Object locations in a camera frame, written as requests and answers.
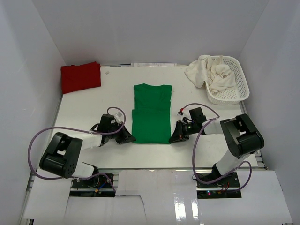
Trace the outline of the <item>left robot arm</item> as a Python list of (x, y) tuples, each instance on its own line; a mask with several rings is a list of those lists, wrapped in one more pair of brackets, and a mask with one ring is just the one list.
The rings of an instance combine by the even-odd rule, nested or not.
[(130, 134), (118, 114), (103, 114), (98, 124), (91, 131), (73, 136), (57, 132), (47, 146), (39, 166), (42, 170), (65, 179), (82, 179), (88, 187), (99, 182), (96, 166), (79, 162), (82, 150), (104, 146), (114, 139), (117, 144), (132, 143), (136, 138)]

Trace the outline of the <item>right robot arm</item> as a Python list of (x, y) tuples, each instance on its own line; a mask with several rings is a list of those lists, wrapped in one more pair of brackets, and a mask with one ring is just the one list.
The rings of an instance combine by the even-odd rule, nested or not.
[[(246, 158), (264, 147), (264, 138), (247, 114), (237, 115), (232, 119), (207, 119), (202, 108), (189, 110), (190, 119), (183, 117), (176, 122), (175, 130), (169, 138), (169, 143), (189, 140), (189, 136), (197, 134), (192, 152), (192, 168), (194, 180), (201, 184), (224, 186), (229, 181), (229, 175), (243, 164), (251, 165)], [(223, 157), (213, 165), (211, 173), (202, 175), (195, 170), (195, 151), (201, 135), (223, 135), (228, 150)]]

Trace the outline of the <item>green t shirt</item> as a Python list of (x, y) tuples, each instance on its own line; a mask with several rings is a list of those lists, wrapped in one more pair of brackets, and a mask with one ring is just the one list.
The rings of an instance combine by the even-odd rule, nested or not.
[(132, 135), (137, 144), (168, 144), (172, 86), (134, 86)]

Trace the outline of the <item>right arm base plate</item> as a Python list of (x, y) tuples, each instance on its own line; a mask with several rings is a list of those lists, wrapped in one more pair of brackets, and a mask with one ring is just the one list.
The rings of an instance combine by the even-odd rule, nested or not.
[(236, 172), (212, 184), (202, 184), (196, 180), (194, 175), (192, 179), (196, 181), (198, 199), (229, 199), (242, 197), (240, 191), (234, 192), (234, 190), (240, 188), (240, 182)]

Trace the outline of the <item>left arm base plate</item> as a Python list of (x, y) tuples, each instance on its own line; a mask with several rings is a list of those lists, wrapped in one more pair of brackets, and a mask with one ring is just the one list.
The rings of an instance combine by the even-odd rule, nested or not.
[(109, 179), (103, 175), (89, 180), (72, 180), (70, 197), (115, 197)]

